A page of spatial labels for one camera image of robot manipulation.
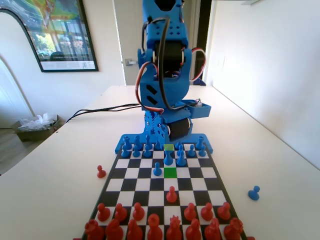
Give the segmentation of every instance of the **red pawn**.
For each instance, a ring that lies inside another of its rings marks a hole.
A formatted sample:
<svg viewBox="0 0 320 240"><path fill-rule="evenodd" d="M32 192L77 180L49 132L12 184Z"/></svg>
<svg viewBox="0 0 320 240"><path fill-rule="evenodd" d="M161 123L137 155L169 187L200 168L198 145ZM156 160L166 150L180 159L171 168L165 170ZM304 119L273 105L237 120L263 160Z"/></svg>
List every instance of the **red pawn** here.
<svg viewBox="0 0 320 240"><path fill-rule="evenodd" d="M196 210L195 210L195 205L193 203L189 203L188 207L184 210L184 217L192 221L192 219L195 219L197 216Z"/></svg>
<svg viewBox="0 0 320 240"><path fill-rule="evenodd" d="M170 218L170 227L166 231L166 240L181 240L182 232L180 230L180 220L178 216L173 215Z"/></svg>
<svg viewBox="0 0 320 240"><path fill-rule="evenodd" d="M194 218L191 222L191 226L188 226L185 231L186 240L200 240L201 232L199 230L200 222Z"/></svg>
<svg viewBox="0 0 320 240"><path fill-rule="evenodd" d="M110 217L110 209L107 208L103 203L98 205L98 219L101 222L106 221Z"/></svg>
<svg viewBox="0 0 320 240"><path fill-rule="evenodd" d="M141 204L139 202L136 202L134 204L134 211L133 211L133 218L136 221L140 221L145 216L145 210L141 207Z"/></svg>
<svg viewBox="0 0 320 240"><path fill-rule="evenodd" d="M162 230L159 227L159 216L155 213L151 214L148 218L149 231L148 240L162 240Z"/></svg>
<svg viewBox="0 0 320 240"><path fill-rule="evenodd" d="M117 219L112 219L111 222L109 222L108 226L105 228L105 235L106 238L110 240L122 240L124 231L120 227Z"/></svg>
<svg viewBox="0 0 320 240"><path fill-rule="evenodd" d="M104 229L94 219L85 224L84 233L87 235L87 240L103 240L105 236Z"/></svg>
<svg viewBox="0 0 320 240"><path fill-rule="evenodd" d="M122 222L123 220L126 219L127 217L127 214L128 214L128 211L127 209L125 209L121 203L118 203L116 206L115 206L115 215L114 215L114 218L115 219L118 219L119 222Z"/></svg>
<svg viewBox="0 0 320 240"><path fill-rule="evenodd" d="M98 176L98 178L102 179L102 178L105 177L105 175L107 175L106 171L105 171L105 170L102 170L102 166L101 166L101 165L99 165L99 166L97 167L97 169L98 169L98 171L99 171L99 172L96 174L96 175Z"/></svg>
<svg viewBox="0 0 320 240"><path fill-rule="evenodd" d="M214 217L214 213L212 212L212 204L210 202L208 202L205 207L201 209L201 217L206 221L210 221Z"/></svg>
<svg viewBox="0 0 320 240"><path fill-rule="evenodd" d="M220 240L220 229L218 218L212 218L211 223L204 229L204 236L207 240Z"/></svg>
<svg viewBox="0 0 320 240"><path fill-rule="evenodd" d="M226 240L238 240L243 231L244 225L242 221L234 217L230 220L230 225L225 226L223 234Z"/></svg>
<svg viewBox="0 0 320 240"><path fill-rule="evenodd" d="M230 218L230 204L225 202L222 206L218 207L218 216L223 220Z"/></svg>
<svg viewBox="0 0 320 240"><path fill-rule="evenodd" d="M142 229L137 225L136 220L131 219L128 223L127 240L142 240Z"/></svg>

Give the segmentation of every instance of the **black square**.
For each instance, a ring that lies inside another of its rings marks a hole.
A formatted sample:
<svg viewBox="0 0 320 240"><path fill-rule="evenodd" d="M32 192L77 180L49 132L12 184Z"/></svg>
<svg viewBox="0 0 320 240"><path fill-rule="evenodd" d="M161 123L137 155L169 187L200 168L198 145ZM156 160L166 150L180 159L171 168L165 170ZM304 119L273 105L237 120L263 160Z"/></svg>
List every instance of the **black square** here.
<svg viewBox="0 0 320 240"><path fill-rule="evenodd" d="M159 225L165 224L165 207L164 206L148 206L147 219L151 214L159 216Z"/></svg>
<svg viewBox="0 0 320 240"><path fill-rule="evenodd" d="M165 179L164 178L151 178L150 191L163 191L163 190L165 190Z"/></svg>
<svg viewBox="0 0 320 240"><path fill-rule="evenodd" d="M208 190L222 190L221 186L219 184L219 181L216 177L215 178L213 178L213 177L212 178L205 178L204 181L205 181L206 188Z"/></svg>
<svg viewBox="0 0 320 240"><path fill-rule="evenodd" d="M211 203L208 191L193 191L193 194L197 206L205 206L206 203Z"/></svg>
<svg viewBox="0 0 320 240"><path fill-rule="evenodd" d="M151 178L151 168L139 168L138 179Z"/></svg>
<svg viewBox="0 0 320 240"><path fill-rule="evenodd" d="M136 184L136 178L125 178L123 179L121 191L134 191L136 190Z"/></svg>
<svg viewBox="0 0 320 240"><path fill-rule="evenodd" d="M192 179L204 178L200 167L189 167L189 173L190 173L190 178Z"/></svg>
<svg viewBox="0 0 320 240"><path fill-rule="evenodd" d="M149 191L134 192L132 206L134 206L135 203L140 203L141 206L148 206L148 202L149 202Z"/></svg>
<svg viewBox="0 0 320 240"><path fill-rule="evenodd" d="M99 202L106 207L115 207L119 198L120 191L105 191L101 194Z"/></svg>
<svg viewBox="0 0 320 240"><path fill-rule="evenodd" d="M192 183L190 178L178 178L179 191L192 191Z"/></svg>
<svg viewBox="0 0 320 240"><path fill-rule="evenodd" d="M130 159L128 168L138 169L140 167L141 159Z"/></svg>
<svg viewBox="0 0 320 240"><path fill-rule="evenodd" d="M179 191L175 191L175 194L177 196L175 202L168 202L167 200L167 194L169 191L164 191L164 205L165 206L180 206L180 198L179 198Z"/></svg>
<svg viewBox="0 0 320 240"><path fill-rule="evenodd" d="M113 179L124 179L126 175L126 168L114 168L112 171L112 177Z"/></svg>

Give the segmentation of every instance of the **white square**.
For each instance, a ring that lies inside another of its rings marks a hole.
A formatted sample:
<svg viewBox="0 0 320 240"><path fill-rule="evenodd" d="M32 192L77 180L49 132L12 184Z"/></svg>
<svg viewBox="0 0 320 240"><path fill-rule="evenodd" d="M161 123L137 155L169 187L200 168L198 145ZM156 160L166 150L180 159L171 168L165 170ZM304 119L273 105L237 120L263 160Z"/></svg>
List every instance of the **white square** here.
<svg viewBox="0 0 320 240"><path fill-rule="evenodd" d="M98 222L98 225L99 225L99 226L107 226L107 225L111 222L112 216L114 215L114 212L115 212L115 209L116 209L115 206L108 206L108 207L106 207L106 208L110 209L110 216L109 216L108 219L105 220L105 221L100 221L100 220L98 219L98 213L99 213L99 211L96 212L96 215L95 215L94 220L96 220L96 221Z"/></svg>
<svg viewBox="0 0 320 240"><path fill-rule="evenodd" d="M139 168L127 168L124 178L125 179L137 179L139 173Z"/></svg>
<svg viewBox="0 0 320 240"><path fill-rule="evenodd" d="M149 207L159 207L165 204L164 191L150 191L149 192Z"/></svg>
<svg viewBox="0 0 320 240"><path fill-rule="evenodd" d="M187 167L177 167L176 168L176 177L178 179L189 179L190 178L189 168L187 168Z"/></svg>
<svg viewBox="0 0 320 240"><path fill-rule="evenodd" d="M164 225L170 225L170 218L175 215L181 221L180 206L164 206Z"/></svg>
<svg viewBox="0 0 320 240"><path fill-rule="evenodd" d="M216 178L217 177L213 167L201 167L201 171L202 171L202 175L204 178Z"/></svg>
<svg viewBox="0 0 320 240"><path fill-rule="evenodd" d="M118 159L118 162L115 165L116 169L126 169L129 164L129 159Z"/></svg>
<svg viewBox="0 0 320 240"><path fill-rule="evenodd" d="M136 180L136 191L149 191L150 190L150 178L138 178Z"/></svg>
<svg viewBox="0 0 320 240"><path fill-rule="evenodd" d="M142 158L140 162L141 169L152 168L152 158Z"/></svg>
<svg viewBox="0 0 320 240"><path fill-rule="evenodd" d="M204 178L191 178L191 184L194 191L208 190Z"/></svg>
<svg viewBox="0 0 320 240"><path fill-rule="evenodd" d="M164 151L154 151L153 152L153 159L165 159L165 152Z"/></svg>
<svg viewBox="0 0 320 240"><path fill-rule="evenodd" d="M122 204L123 207L131 207L134 202L134 191L121 191L117 204Z"/></svg>
<svg viewBox="0 0 320 240"><path fill-rule="evenodd" d="M106 188L106 192L114 192L114 191L121 191L122 183L124 182L121 178L111 178Z"/></svg>
<svg viewBox="0 0 320 240"><path fill-rule="evenodd" d="M147 225L148 207L147 206L141 206L141 208L143 208L143 210L144 210L144 216L140 221L136 221L136 224L138 224L139 226L145 226L145 225ZM134 210L135 210L135 207L133 206L131 208L131 213L130 213L130 219L129 220L134 219L134 216L133 216Z"/></svg>
<svg viewBox="0 0 320 240"><path fill-rule="evenodd" d="M151 172L151 178L152 179L163 179L164 177L165 177L165 170L164 170L164 168L163 167L160 167L160 169L161 169L161 174L159 175L159 176L156 176L155 174L154 174L154 167L152 168L152 172Z"/></svg>
<svg viewBox="0 0 320 240"><path fill-rule="evenodd" d="M196 205L194 191L179 191L180 206Z"/></svg>
<svg viewBox="0 0 320 240"><path fill-rule="evenodd" d="M208 191L213 206L222 206L227 200L221 190Z"/></svg>
<svg viewBox="0 0 320 240"><path fill-rule="evenodd" d="M200 168L198 158L187 158L186 162L188 163L189 168Z"/></svg>
<svg viewBox="0 0 320 240"><path fill-rule="evenodd" d="M165 178L164 179L164 190L169 191L170 187L174 186L174 190L178 191L178 179L177 178Z"/></svg>

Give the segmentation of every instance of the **blue pawn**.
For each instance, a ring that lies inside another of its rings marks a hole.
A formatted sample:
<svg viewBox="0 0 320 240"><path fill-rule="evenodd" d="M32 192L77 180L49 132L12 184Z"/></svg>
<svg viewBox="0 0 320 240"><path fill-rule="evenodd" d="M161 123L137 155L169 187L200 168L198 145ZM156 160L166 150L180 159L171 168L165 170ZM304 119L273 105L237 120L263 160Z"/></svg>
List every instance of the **blue pawn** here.
<svg viewBox="0 0 320 240"><path fill-rule="evenodd" d="M135 146L133 147L133 153L132 153L132 155L133 155L135 158L137 158L137 157L140 156L140 152L139 152L139 150L138 150L138 146L137 146L137 145L135 145Z"/></svg>
<svg viewBox="0 0 320 240"><path fill-rule="evenodd" d="M180 152L179 158L176 161L176 164L180 167L183 167L184 165L186 165L187 161L185 160L185 153L184 151Z"/></svg>
<svg viewBox="0 0 320 240"><path fill-rule="evenodd" d="M155 176L160 176L162 174L162 170L160 169L160 163L155 163L155 169L153 169L153 174Z"/></svg>
<svg viewBox="0 0 320 240"><path fill-rule="evenodd" d="M134 137L134 144L138 147L139 151L141 151L143 149L143 145L140 142L140 136L139 135Z"/></svg>
<svg viewBox="0 0 320 240"><path fill-rule="evenodd" d="M202 144L202 142L204 141L204 137L203 136L200 136L199 137L199 141L196 143L196 145L195 145L195 149L197 149L197 150L201 150L202 149L202 146L203 146L203 144Z"/></svg>
<svg viewBox="0 0 320 240"><path fill-rule="evenodd" d="M202 145L201 150L199 151L199 155L204 157L206 155L206 146Z"/></svg>
<svg viewBox="0 0 320 240"><path fill-rule="evenodd" d="M195 146L194 145L190 145L190 150L187 153L188 153L189 157L193 158L196 155Z"/></svg>
<svg viewBox="0 0 320 240"><path fill-rule="evenodd" d="M130 152L129 152L129 151L127 151L126 146L125 146L125 145L123 145L123 146L122 146L122 153L121 153L121 156L122 156L123 158L127 158L129 155L130 155Z"/></svg>
<svg viewBox="0 0 320 240"><path fill-rule="evenodd" d="M128 136L125 136L125 137L123 138L123 140L124 140L124 146L125 146L125 148L126 148L127 150L130 150L130 149L132 148L132 145L131 145L131 143L130 143L130 138L129 138Z"/></svg>
<svg viewBox="0 0 320 240"><path fill-rule="evenodd" d="M258 194L259 191L260 191L260 187L259 186L254 186L253 190L250 190L248 192L249 198L251 198L252 200L257 201L260 198L260 196Z"/></svg>
<svg viewBox="0 0 320 240"><path fill-rule="evenodd" d="M171 164L173 164L174 163L174 160L173 160L173 158L171 157L171 153L172 151L169 151L169 150L166 150L166 151L164 151L164 153L165 153L165 158L164 158L164 160L163 160L163 163L165 164L165 165L167 165L167 166L170 166Z"/></svg>
<svg viewBox="0 0 320 240"><path fill-rule="evenodd" d="M150 158L151 157L151 152L149 151L151 148L148 145L145 145L145 152L143 153L143 156L145 156L146 158Z"/></svg>

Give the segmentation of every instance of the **poster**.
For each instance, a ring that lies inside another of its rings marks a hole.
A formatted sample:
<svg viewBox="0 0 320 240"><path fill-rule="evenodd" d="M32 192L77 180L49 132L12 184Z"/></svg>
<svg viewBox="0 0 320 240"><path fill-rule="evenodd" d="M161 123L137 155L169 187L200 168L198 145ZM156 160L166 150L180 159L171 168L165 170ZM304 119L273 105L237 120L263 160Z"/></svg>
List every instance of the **poster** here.
<svg viewBox="0 0 320 240"><path fill-rule="evenodd" d="M22 22L42 72L98 71L82 0L0 0L0 11Z"/></svg>

